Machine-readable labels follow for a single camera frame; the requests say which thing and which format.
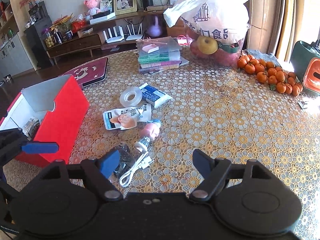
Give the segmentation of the chicken sausage snack pouch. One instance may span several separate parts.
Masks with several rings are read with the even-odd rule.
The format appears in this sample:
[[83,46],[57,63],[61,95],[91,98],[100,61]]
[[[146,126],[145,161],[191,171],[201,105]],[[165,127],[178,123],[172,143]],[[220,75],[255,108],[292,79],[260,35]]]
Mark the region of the chicken sausage snack pouch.
[[109,110],[103,113],[105,128],[109,131],[132,129],[139,122],[151,120],[151,105],[145,103],[140,107],[127,107]]

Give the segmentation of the maroon bear laptop case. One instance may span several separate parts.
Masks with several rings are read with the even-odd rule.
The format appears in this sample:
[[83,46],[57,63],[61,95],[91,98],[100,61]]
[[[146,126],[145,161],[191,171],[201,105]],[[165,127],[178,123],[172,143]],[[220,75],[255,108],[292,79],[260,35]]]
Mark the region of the maroon bear laptop case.
[[106,79],[107,68],[108,57],[103,56],[83,63],[65,72],[63,75],[72,75],[80,88],[84,89],[90,85],[104,81]]

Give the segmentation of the pink teddy bear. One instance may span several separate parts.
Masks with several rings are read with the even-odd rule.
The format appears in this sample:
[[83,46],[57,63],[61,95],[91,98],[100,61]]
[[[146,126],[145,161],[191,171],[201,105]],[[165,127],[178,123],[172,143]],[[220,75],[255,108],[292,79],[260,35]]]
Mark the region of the pink teddy bear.
[[84,5],[88,7],[87,15],[93,16],[100,12],[98,8],[98,0],[84,0]]

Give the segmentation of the wooden TV console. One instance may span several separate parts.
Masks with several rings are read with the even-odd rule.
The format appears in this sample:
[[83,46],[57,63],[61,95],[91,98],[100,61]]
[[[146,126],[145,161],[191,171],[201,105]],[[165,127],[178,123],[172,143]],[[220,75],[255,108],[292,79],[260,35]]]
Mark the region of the wooden TV console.
[[47,49],[50,59],[57,63],[59,57],[89,51],[94,49],[107,49],[111,46],[121,46],[133,44],[138,37],[128,39],[131,35],[142,34],[144,38],[150,37],[149,28],[159,26],[163,31],[160,37],[178,36],[179,31],[183,31],[183,23],[177,22],[173,30],[169,30],[163,18],[163,10],[150,10],[130,12],[127,14],[115,15],[112,18],[88,24],[80,28],[71,40],[64,41],[52,48]]

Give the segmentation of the blue white tissue pack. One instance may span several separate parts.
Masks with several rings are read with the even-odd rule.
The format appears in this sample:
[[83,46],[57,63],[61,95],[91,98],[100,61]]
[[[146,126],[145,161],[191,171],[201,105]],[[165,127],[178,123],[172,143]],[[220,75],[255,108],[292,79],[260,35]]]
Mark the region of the blue white tissue pack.
[[142,92],[142,99],[151,104],[154,108],[158,108],[172,99],[167,93],[152,87],[148,83],[144,83],[139,89]]

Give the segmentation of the white plastic bag of fruit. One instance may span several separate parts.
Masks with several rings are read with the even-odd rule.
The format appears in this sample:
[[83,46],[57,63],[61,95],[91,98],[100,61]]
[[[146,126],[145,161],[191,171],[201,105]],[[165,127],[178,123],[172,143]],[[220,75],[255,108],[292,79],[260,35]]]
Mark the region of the white plastic bag of fruit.
[[164,11],[168,27],[184,23],[191,57],[213,67],[237,67],[249,29],[248,0],[179,0]]

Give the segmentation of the white router with antennas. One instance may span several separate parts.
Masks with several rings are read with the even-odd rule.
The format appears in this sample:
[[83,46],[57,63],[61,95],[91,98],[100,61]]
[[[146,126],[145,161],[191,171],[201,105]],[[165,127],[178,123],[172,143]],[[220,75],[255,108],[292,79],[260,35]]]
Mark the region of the white router with antennas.
[[104,30],[103,35],[106,43],[120,42],[125,39],[121,25],[115,26],[113,29],[108,28],[107,30]]

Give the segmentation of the black mini fridge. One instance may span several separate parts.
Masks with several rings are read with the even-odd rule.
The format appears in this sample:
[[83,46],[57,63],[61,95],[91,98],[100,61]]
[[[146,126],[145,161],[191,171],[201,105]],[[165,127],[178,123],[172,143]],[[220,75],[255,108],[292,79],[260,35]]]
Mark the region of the black mini fridge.
[[53,60],[47,54],[47,46],[42,37],[42,32],[51,25],[52,21],[49,17],[46,17],[36,21],[24,31],[29,46],[37,60],[37,66],[40,68],[49,68],[54,65]]

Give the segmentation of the black plastic bag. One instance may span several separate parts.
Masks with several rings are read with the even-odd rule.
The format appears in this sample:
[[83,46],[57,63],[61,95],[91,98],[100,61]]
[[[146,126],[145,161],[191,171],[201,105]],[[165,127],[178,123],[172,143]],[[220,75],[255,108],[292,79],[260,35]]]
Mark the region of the black plastic bag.
[[114,176],[119,179],[125,172],[127,172],[135,163],[135,158],[130,151],[129,146],[121,142],[115,147],[115,149],[120,153],[119,164],[114,170]]

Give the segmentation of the clear tape roll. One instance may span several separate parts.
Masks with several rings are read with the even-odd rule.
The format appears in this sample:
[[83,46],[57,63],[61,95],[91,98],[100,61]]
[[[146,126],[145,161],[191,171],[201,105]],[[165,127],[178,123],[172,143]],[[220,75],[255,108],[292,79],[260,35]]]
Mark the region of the clear tape roll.
[[143,94],[139,87],[129,87],[122,92],[119,101],[123,107],[136,107],[142,97]]

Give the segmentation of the red cardboard box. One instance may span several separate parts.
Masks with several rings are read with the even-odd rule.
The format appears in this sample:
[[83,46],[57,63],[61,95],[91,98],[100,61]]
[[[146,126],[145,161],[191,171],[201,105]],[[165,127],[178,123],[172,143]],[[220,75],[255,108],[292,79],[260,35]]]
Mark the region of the red cardboard box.
[[15,159],[45,167],[56,159],[69,161],[82,121],[89,108],[84,93],[72,75],[63,75],[24,88],[1,119],[1,130],[22,128],[31,118],[40,121],[34,137],[39,142],[56,142],[56,153],[20,153]]

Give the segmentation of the pile of small oranges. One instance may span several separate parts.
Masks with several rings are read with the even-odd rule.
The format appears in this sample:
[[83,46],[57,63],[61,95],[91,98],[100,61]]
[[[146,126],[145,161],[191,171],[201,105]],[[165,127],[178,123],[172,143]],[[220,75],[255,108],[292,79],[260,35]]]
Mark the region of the pile of small oranges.
[[259,83],[268,85],[271,91],[279,94],[299,96],[303,91],[303,85],[294,72],[285,72],[271,61],[257,59],[253,55],[242,55],[237,61],[237,67],[247,74],[255,75]]

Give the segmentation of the cotton swab packet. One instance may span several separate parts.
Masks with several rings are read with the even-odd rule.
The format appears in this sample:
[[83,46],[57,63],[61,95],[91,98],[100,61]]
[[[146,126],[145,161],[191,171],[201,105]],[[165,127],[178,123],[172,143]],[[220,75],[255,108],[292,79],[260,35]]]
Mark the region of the cotton swab packet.
[[37,130],[40,127],[40,121],[38,118],[30,118],[28,120],[28,122],[23,126],[22,130],[23,133],[27,136],[27,137],[35,137],[35,134],[37,132]]

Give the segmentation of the gold photo frame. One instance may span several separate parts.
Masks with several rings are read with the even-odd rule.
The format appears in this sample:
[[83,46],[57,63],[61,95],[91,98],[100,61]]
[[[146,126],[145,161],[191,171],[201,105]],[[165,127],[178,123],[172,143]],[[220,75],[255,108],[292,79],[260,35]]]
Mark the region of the gold photo frame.
[[137,0],[113,0],[114,12],[116,15],[136,12]]

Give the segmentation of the stack of plastic bead boxes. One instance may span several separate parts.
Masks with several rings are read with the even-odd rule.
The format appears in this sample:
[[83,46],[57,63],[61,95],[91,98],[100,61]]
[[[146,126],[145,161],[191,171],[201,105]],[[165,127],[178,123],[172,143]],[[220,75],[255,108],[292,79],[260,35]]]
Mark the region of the stack of plastic bead boxes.
[[138,71],[140,74],[176,69],[189,63],[182,54],[182,47],[172,37],[138,39]]

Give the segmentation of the purple kettlebell humidifier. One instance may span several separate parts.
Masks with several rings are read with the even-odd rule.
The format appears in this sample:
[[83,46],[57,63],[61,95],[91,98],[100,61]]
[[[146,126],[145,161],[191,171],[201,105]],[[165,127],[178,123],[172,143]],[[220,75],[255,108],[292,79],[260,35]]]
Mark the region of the purple kettlebell humidifier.
[[160,37],[162,35],[162,28],[159,25],[158,16],[154,16],[154,24],[150,25],[147,33],[150,37]]

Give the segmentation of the pink small bottle toy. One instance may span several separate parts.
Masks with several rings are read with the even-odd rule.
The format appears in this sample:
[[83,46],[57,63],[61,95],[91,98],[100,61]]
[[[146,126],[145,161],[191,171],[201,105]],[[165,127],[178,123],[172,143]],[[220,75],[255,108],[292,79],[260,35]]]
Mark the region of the pink small bottle toy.
[[153,119],[147,122],[140,131],[140,137],[148,137],[150,141],[154,141],[160,134],[161,121]]

